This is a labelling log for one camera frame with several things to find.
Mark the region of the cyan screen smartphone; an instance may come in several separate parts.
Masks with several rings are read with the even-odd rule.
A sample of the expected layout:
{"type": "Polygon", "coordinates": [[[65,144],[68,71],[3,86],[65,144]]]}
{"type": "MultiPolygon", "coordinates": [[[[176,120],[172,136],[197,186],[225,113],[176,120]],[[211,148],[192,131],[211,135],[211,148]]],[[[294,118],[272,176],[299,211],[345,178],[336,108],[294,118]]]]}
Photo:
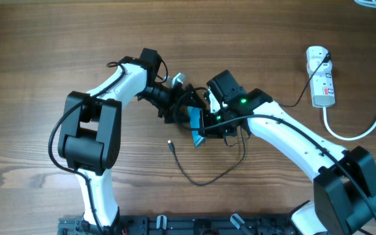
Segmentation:
{"type": "MultiPolygon", "coordinates": [[[[200,108],[188,106],[187,107],[188,115],[190,117],[190,128],[200,128],[200,108]]],[[[199,134],[199,131],[191,131],[193,137],[194,147],[199,147],[206,141],[206,138],[199,134]]]]}

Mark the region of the white power strip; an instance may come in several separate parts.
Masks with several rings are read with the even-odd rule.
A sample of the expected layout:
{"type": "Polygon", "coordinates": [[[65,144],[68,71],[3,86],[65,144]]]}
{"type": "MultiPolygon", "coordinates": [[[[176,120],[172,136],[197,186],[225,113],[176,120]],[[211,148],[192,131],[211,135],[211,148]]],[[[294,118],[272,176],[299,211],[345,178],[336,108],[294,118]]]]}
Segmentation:
{"type": "MultiPolygon", "coordinates": [[[[329,51],[322,46],[310,46],[306,50],[307,62],[314,57],[324,58],[329,51]]],[[[309,75],[311,91],[311,102],[315,108],[329,107],[335,104],[334,83],[332,80],[332,70],[330,72],[313,73],[309,75]]]]}

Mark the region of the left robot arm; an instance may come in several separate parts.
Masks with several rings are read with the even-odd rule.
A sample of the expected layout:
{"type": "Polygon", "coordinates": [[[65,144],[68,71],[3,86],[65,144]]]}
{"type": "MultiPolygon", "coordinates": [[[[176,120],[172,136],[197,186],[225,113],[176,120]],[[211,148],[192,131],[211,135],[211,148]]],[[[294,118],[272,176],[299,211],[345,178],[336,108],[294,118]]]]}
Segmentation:
{"type": "Polygon", "coordinates": [[[192,86],[182,87],[179,78],[167,86],[156,82],[162,64],[157,51],[144,48],[138,58],[126,56],[111,62],[116,71],[99,87],[86,93],[73,91],[66,98],[57,150],[80,184],[84,232],[113,234],[118,229],[111,169],[119,155],[121,112],[132,98],[150,102],[167,123],[174,122],[176,103],[206,106],[192,86]]]}

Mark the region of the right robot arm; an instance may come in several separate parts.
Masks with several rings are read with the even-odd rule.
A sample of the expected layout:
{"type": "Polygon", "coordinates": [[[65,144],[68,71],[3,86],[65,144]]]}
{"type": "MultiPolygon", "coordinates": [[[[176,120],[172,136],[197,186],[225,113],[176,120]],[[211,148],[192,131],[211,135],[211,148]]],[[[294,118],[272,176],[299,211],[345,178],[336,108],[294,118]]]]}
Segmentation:
{"type": "Polygon", "coordinates": [[[238,126],[273,145],[313,184],[313,200],[291,215],[301,234],[354,234],[376,221],[376,164],[370,152],[347,150],[290,117],[260,89],[246,92],[228,70],[207,83],[212,117],[202,127],[238,126]]]}

